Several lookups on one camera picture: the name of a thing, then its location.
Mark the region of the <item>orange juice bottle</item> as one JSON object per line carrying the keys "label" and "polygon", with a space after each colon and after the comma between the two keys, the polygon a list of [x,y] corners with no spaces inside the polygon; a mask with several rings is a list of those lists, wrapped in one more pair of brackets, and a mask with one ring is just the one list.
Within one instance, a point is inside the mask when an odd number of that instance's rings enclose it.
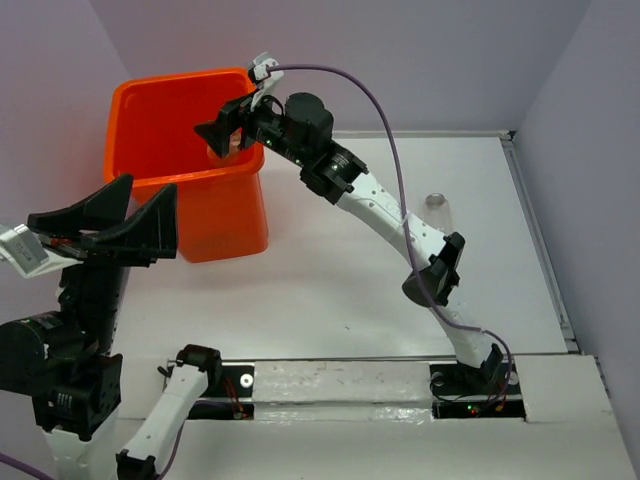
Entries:
{"label": "orange juice bottle", "polygon": [[226,156],[219,156],[214,152],[214,150],[211,147],[207,147],[206,149],[207,157],[214,162],[230,161],[240,152],[241,140],[242,140],[242,130],[237,129],[229,137],[229,151]]}

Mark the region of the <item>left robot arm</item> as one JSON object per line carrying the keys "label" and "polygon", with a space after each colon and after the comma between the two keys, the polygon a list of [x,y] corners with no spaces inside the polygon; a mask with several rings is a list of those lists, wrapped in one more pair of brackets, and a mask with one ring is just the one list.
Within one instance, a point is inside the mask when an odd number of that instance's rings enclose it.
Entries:
{"label": "left robot arm", "polygon": [[114,448],[123,358],[112,343],[127,275],[178,249],[177,187],[130,211],[133,183],[121,175],[69,207],[1,231],[1,258],[22,277],[61,275],[57,310],[1,327],[1,387],[31,399],[61,479],[165,477],[190,411],[221,383],[219,351],[185,346],[143,425]]}

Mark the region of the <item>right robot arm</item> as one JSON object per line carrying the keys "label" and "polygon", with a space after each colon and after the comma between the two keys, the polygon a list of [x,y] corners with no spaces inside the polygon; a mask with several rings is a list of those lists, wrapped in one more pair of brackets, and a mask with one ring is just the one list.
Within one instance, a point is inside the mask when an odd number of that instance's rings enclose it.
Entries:
{"label": "right robot arm", "polygon": [[503,354],[478,326],[453,319],[447,308],[460,281],[464,237],[445,234],[403,212],[365,163],[333,139],[333,123],[333,115],[311,93],[292,94],[284,103],[271,95],[249,94],[224,104],[214,120],[194,131],[220,158],[230,155],[231,137],[238,133],[240,150],[258,143],[289,160],[310,191],[389,243],[411,267],[403,293],[437,316],[454,348],[459,380],[470,391],[486,390],[498,377]]}

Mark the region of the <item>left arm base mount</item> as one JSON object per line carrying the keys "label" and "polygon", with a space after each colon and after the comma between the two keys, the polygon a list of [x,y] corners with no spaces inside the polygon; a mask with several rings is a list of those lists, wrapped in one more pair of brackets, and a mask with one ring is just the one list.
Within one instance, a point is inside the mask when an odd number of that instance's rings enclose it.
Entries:
{"label": "left arm base mount", "polygon": [[153,412],[180,425],[188,419],[245,420],[253,416],[254,369],[226,366],[220,352],[194,345],[157,368],[164,388]]}

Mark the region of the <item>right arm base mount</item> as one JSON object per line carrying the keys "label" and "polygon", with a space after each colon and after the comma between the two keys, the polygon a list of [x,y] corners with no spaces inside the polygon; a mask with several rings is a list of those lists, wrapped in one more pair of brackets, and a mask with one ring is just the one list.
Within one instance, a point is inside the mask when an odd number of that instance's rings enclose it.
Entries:
{"label": "right arm base mount", "polygon": [[526,411],[516,366],[513,365],[505,392],[502,392],[507,364],[500,366],[498,380],[492,385],[472,386],[460,373],[457,363],[429,366],[431,413],[436,420],[474,418],[515,418],[524,420]]}

